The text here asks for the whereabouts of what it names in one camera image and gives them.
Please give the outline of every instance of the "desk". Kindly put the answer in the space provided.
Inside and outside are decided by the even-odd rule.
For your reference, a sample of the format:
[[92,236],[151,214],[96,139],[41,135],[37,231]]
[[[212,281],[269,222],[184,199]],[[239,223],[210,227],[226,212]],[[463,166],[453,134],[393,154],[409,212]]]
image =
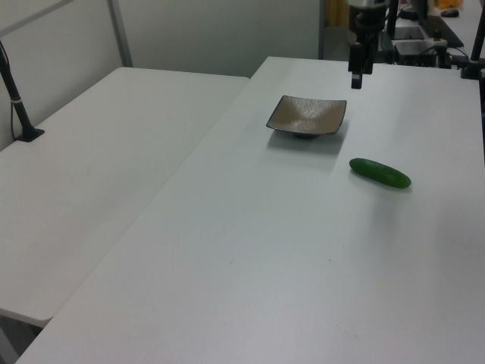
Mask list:
[[[266,60],[18,363],[481,362],[477,82],[365,77],[355,90],[346,62]],[[347,99],[340,131],[267,129],[284,94]],[[411,189],[355,176],[354,157]]]
[[0,314],[44,326],[247,79],[120,68],[0,153]]

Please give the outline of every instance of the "orange object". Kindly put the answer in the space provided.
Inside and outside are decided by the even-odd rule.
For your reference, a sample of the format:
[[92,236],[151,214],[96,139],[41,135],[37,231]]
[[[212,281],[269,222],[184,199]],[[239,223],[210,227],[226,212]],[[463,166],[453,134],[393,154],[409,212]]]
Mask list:
[[457,8],[463,0],[436,0],[434,3],[439,9]]

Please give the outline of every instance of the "cucumber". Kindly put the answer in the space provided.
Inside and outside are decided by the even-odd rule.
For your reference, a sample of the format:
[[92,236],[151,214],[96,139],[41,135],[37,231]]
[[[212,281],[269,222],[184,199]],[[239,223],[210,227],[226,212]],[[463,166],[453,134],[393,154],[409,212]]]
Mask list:
[[379,162],[365,158],[354,158],[349,164],[356,174],[376,180],[387,186],[406,188],[411,185],[411,179],[404,173]]

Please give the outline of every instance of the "dark plate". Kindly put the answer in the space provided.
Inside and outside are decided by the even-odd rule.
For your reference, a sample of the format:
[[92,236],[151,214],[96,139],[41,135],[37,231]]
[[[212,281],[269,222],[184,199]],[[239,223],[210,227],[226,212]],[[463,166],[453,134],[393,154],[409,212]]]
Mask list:
[[346,113],[346,100],[315,100],[283,96],[266,124],[300,138],[336,133]]

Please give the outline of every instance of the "black pole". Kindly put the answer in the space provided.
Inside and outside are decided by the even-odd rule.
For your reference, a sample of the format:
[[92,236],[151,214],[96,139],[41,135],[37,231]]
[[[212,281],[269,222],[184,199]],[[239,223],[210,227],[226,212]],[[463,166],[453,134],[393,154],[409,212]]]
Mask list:
[[399,7],[399,0],[391,0],[389,3],[389,17],[387,18],[387,35],[394,37],[396,31],[397,10]]
[[2,41],[0,41],[0,74],[2,74],[3,82],[7,87],[8,95],[10,95],[11,102],[14,104],[18,119],[22,124],[22,135],[17,140],[24,142],[31,142],[38,136],[44,134],[44,130],[36,129],[32,126],[20,97],[14,78],[10,72],[10,63],[8,61],[7,53],[3,48]]
[[482,52],[483,39],[485,38],[485,8],[482,7],[482,15],[478,23],[477,35],[475,36],[475,43],[471,51],[470,61],[467,66],[462,69],[462,78],[468,80],[479,80],[481,76],[480,53]]

